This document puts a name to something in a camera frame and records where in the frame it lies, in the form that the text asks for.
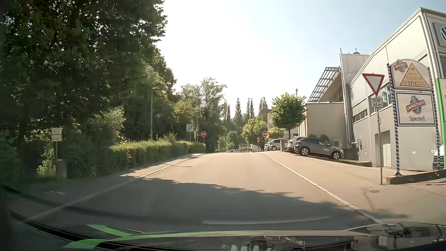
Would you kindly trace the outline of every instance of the yield sign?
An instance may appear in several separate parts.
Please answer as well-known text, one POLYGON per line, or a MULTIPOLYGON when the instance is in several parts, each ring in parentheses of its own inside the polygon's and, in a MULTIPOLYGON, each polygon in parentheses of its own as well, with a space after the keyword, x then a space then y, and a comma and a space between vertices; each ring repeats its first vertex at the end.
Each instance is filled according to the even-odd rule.
POLYGON ((384 80, 384 75, 363 73, 363 77, 365 78, 365 81, 367 81, 367 84, 370 86, 370 88, 372 88, 372 91, 375 93, 375 95, 378 96, 378 93, 381 89, 381 84, 384 80))

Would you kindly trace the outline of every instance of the innstadt sign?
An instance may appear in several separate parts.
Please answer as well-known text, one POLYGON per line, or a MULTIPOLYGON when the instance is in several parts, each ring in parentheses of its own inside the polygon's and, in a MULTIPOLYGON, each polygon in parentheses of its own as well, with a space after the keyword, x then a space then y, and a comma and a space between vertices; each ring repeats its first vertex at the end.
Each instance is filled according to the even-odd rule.
POLYGON ((391 70, 395 89, 397 125, 435 126, 437 119, 434 112, 429 69, 418 61, 401 59, 391 65, 391 70))
POLYGON ((434 126, 434 100, 430 93, 395 91, 398 126, 434 126))

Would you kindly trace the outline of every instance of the sky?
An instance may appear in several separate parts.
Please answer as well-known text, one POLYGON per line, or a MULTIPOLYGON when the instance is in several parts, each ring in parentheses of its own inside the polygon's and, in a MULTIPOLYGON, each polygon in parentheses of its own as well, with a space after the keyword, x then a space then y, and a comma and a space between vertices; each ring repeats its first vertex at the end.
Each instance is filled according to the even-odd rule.
POLYGON ((181 90, 212 77, 257 113, 261 97, 299 89, 309 97, 339 53, 373 53, 420 7, 446 12, 445 0, 165 0, 157 43, 181 90))

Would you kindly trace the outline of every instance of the blue and white striped pole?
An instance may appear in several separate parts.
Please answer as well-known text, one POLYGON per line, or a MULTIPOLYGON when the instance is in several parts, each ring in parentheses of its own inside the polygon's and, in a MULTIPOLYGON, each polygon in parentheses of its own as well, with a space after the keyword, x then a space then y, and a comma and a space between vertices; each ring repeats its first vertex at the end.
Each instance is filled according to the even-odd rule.
POLYGON ((395 121, 395 152, 396 152, 396 174, 395 176, 402 176, 400 173, 400 142, 398 141, 398 118, 396 114, 396 99, 395 99, 395 89, 393 88, 393 77, 392 69, 390 65, 387 64, 387 71, 389 73, 389 84, 390 92, 392 93, 392 108, 393 108, 393 119, 395 121))
MULTIPOLYGON (((432 76, 430 75, 430 69, 429 67, 427 68, 429 70, 429 80, 432 79, 432 76)), ((442 167, 440 165, 440 130, 438 129, 438 117, 437 117, 437 102, 435 101, 435 89, 432 90, 432 99, 433 99, 433 104, 434 104, 434 115, 435 115, 435 133, 436 133, 436 137, 437 137, 437 170, 441 170, 442 167)))

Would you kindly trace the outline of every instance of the car wheel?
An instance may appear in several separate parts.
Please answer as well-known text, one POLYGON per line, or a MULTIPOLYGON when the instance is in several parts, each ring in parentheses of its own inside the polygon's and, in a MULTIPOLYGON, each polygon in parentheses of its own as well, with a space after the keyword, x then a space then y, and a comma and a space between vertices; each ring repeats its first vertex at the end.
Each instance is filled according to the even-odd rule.
POLYGON ((302 147, 300 154, 303 156, 307 156, 308 154, 310 154, 310 149, 308 147, 302 147))
POLYGON ((339 152, 337 152, 337 151, 334 151, 332 154, 331 154, 331 158, 332 159, 339 159, 341 157, 341 155, 339 154, 339 152))

